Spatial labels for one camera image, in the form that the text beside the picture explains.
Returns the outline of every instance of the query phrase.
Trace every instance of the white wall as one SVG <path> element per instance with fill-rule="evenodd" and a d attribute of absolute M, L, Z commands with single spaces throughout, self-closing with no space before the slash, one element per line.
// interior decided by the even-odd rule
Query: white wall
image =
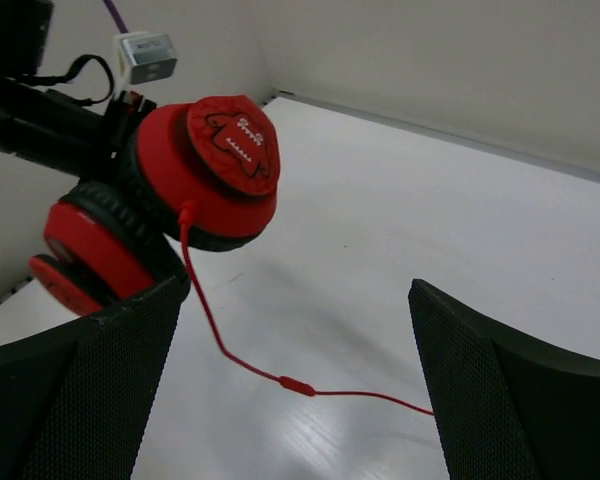
<path fill-rule="evenodd" d="M 110 57 L 115 25 L 100 0 L 56 0 L 41 74 L 64 73 L 82 53 Z M 164 104 L 213 94 L 247 93 L 255 100 L 271 87 L 248 6 L 242 0 L 117 0 L 130 29 L 166 32 L 180 63 L 169 80 L 138 88 Z M 97 66 L 66 88 L 101 95 Z M 30 255 L 43 250 L 42 229 L 53 201 L 76 182 L 66 175 L 0 154 L 0 294 L 22 280 Z"/>
<path fill-rule="evenodd" d="M 250 0 L 274 86 L 600 172 L 600 0 Z"/>

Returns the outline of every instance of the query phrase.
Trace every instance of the black ear cushion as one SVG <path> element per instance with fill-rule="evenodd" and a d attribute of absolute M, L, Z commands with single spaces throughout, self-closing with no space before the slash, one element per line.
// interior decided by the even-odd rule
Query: black ear cushion
<path fill-rule="evenodd" d="M 150 221 L 175 240 L 180 239 L 177 214 L 169 208 L 153 191 L 140 171 L 135 153 L 135 135 L 120 152 L 120 170 L 116 178 L 116 186 L 138 205 L 138 208 Z M 221 237 L 191 227 L 189 230 L 189 246 L 208 252 L 228 252 L 246 245 L 258 237 Z"/>
<path fill-rule="evenodd" d="M 176 275 L 184 280 L 187 272 L 166 238 L 147 223 L 113 187 L 84 182 L 60 201 L 89 214 L 127 246 L 160 282 Z"/>

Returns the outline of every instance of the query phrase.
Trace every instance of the white connector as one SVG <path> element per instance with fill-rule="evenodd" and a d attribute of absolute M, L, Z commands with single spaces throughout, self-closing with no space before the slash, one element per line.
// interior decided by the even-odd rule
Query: white connector
<path fill-rule="evenodd" d="M 171 39 L 165 33 L 116 35 L 113 50 L 118 67 L 116 95 L 129 85 L 169 78 L 178 61 Z"/>

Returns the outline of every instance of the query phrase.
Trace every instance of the headphones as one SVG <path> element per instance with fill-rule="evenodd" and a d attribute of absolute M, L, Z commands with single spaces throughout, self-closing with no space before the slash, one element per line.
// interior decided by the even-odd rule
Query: headphones
<path fill-rule="evenodd" d="M 77 315 L 174 275 L 190 288 L 163 235 L 179 238 L 184 204 L 197 207 L 189 246 L 212 252 L 250 242 L 275 213 L 276 132 L 244 95 L 157 108 L 116 160 L 111 185 L 81 181 L 51 207 L 44 239 L 52 255 L 29 260 L 33 275 Z"/>

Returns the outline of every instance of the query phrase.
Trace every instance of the black mesh surface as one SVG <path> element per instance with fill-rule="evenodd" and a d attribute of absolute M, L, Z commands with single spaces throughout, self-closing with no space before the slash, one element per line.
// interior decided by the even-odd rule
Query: black mesh surface
<path fill-rule="evenodd" d="M 129 478 L 182 299 L 172 279 L 91 315 L 17 478 Z"/>
<path fill-rule="evenodd" d="M 491 341 L 414 280 L 409 305 L 451 480 L 540 480 Z"/>

